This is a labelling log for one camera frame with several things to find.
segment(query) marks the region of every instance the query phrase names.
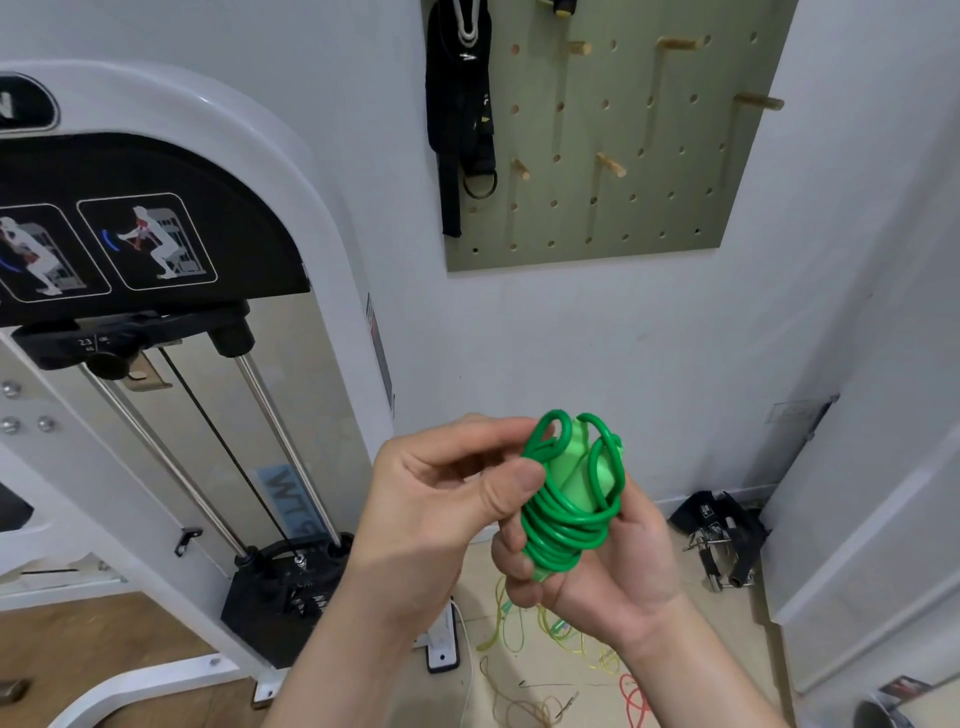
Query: person's right hand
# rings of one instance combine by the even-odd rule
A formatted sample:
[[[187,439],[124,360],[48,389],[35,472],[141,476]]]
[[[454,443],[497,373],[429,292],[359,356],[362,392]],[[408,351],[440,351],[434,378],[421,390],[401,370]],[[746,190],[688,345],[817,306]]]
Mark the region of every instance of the person's right hand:
[[[492,557],[507,576],[507,595],[516,606],[542,604],[622,653],[657,632],[680,600],[681,588],[666,520],[629,475],[620,502],[607,541],[585,551],[567,573],[532,581],[534,564],[522,553],[527,535],[519,514],[500,522]]]

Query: chrome rod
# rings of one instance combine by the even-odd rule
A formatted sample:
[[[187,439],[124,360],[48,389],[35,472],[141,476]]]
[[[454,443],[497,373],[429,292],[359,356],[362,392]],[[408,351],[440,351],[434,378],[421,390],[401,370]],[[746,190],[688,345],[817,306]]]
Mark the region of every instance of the chrome rod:
[[[233,532],[233,529],[230,528],[229,524],[224,521],[223,517],[217,512],[213,503],[207,500],[203,491],[200,490],[193,478],[190,477],[190,473],[184,469],[180,461],[178,461],[167,446],[163,444],[163,441],[160,440],[153,428],[147,424],[147,421],[136,411],[136,408],[133,407],[130,400],[120,391],[120,387],[112,381],[100,379],[90,372],[85,364],[83,364],[80,369],[84,373],[84,376],[89,379],[94,389],[100,392],[101,396],[107,400],[110,407],[113,408],[113,411],[120,415],[121,419],[127,423],[128,427],[133,430],[133,433],[139,438],[140,442],[147,447],[150,454],[163,466],[163,469],[173,477],[183,492],[186,493],[187,497],[193,501],[193,504],[204,513],[214,530],[223,537],[224,541],[230,545],[230,548],[236,551],[238,556],[248,558],[250,554],[247,552],[247,547],[244,546],[244,543],[240,541],[240,538]]]
[[[330,534],[330,540],[334,545],[339,546],[340,533],[326,512],[324,502],[321,500],[320,493],[317,491],[317,486],[313,482],[313,478],[310,477],[310,473],[306,469],[306,464],[302,458],[300,458],[293,438],[290,437],[290,433],[287,432],[283,420],[280,419],[280,413],[276,410],[276,404],[274,404],[274,400],[270,396],[267,385],[263,382],[263,377],[260,376],[260,371],[256,368],[253,357],[247,353],[243,356],[237,356],[235,361],[237,366],[240,367],[240,373],[243,375],[243,379],[246,380],[247,386],[250,387],[253,398],[256,400],[256,403],[260,405],[260,411],[263,412],[263,416],[266,417],[267,422],[270,423],[270,429],[274,432],[276,441],[283,449],[283,454],[286,455],[287,461],[293,467],[294,471],[296,471],[300,482],[303,483],[303,488],[306,490],[310,502],[313,503],[313,507],[317,509],[317,515],[320,516],[320,520],[324,522],[324,528],[326,528],[326,532]]]

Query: instruction diagram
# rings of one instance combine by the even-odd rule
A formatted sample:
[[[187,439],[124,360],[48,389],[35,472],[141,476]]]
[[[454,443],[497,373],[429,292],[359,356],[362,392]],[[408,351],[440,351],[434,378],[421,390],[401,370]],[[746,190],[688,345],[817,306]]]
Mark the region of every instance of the instruction diagram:
[[[59,207],[0,207],[0,283],[18,301],[97,296],[110,285]]]
[[[130,289],[217,279],[190,213],[173,192],[82,200],[77,210]]]

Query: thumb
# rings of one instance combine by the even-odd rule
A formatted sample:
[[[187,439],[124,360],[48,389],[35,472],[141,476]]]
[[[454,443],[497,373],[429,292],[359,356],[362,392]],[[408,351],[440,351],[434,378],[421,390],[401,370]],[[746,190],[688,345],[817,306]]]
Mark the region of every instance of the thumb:
[[[543,465],[518,457],[464,484],[454,491],[455,513],[451,516],[459,535],[472,539],[491,523],[509,518],[533,497],[545,479]]]

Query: red rope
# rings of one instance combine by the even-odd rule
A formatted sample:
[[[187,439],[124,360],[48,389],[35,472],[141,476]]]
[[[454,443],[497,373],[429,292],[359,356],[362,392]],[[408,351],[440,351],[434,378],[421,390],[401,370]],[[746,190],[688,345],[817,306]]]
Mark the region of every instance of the red rope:
[[[641,728],[643,725],[643,719],[647,717],[647,714],[650,712],[650,703],[647,702],[646,695],[643,694],[643,691],[640,689],[640,686],[636,683],[634,676],[630,673],[624,673],[620,675],[620,694],[623,695],[623,699],[627,701],[627,722],[630,724],[630,728]],[[640,702],[635,703],[634,698],[639,696]],[[639,711],[640,715],[634,723],[634,714],[631,713],[631,708],[635,711]]]

